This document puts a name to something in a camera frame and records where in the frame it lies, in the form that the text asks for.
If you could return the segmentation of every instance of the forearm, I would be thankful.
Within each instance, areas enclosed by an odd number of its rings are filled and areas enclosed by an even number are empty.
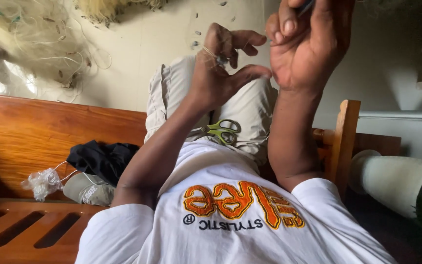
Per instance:
[[[320,174],[312,123],[322,93],[280,91],[268,142],[268,158],[278,182],[291,191]]]
[[[205,110],[194,108],[192,101],[185,97],[173,115],[133,156],[120,177],[112,206],[124,204],[117,196],[131,198],[132,193],[138,192],[157,195],[175,168],[185,139],[204,114]]]

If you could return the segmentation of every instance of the man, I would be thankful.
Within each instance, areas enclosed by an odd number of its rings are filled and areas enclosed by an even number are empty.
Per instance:
[[[236,49],[256,55],[266,37],[215,23],[206,49],[160,67],[146,142],[111,208],[90,220],[76,263],[395,262],[321,179],[311,135],[324,86],[349,46],[354,1],[316,0],[298,18],[302,2],[283,0],[267,22],[272,70],[247,65],[229,75],[216,57],[236,68]],[[280,86],[275,106],[263,80],[272,75]],[[242,126],[232,146],[189,137],[224,118]],[[256,172],[267,156],[280,187]]]

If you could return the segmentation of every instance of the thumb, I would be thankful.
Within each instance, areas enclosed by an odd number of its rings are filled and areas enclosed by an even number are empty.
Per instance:
[[[228,77],[227,81],[229,82],[231,87],[237,92],[240,88],[242,88],[244,85],[253,80],[260,78],[269,79],[272,76],[273,74],[271,70],[267,67],[249,64],[240,69],[234,75]]]

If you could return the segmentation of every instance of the baseball cap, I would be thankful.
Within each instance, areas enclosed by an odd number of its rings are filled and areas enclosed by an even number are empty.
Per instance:
[[[77,203],[110,206],[115,187],[101,178],[84,172],[72,176],[63,188],[63,194]]]

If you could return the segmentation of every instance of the fingernail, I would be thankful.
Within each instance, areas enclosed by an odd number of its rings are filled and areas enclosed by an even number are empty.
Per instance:
[[[281,43],[283,42],[283,34],[281,34],[281,32],[276,32],[276,34],[274,34],[274,37],[276,38],[276,42],[277,43]]]
[[[295,24],[292,20],[288,20],[286,21],[286,23],[284,24],[284,32],[286,32],[286,34],[290,34],[292,33],[292,31],[295,28]]]

